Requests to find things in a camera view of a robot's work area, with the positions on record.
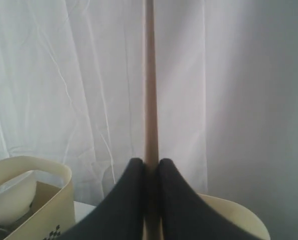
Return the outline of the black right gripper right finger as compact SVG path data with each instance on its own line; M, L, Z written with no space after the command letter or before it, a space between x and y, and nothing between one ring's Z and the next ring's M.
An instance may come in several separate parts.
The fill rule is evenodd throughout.
M166 240L252 240L191 188L171 159L159 162L161 217Z

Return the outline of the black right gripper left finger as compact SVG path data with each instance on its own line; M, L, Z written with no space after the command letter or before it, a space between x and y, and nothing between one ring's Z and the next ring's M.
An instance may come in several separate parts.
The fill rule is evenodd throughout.
M145 166L129 160L110 193L86 217L61 234L62 240L141 240Z

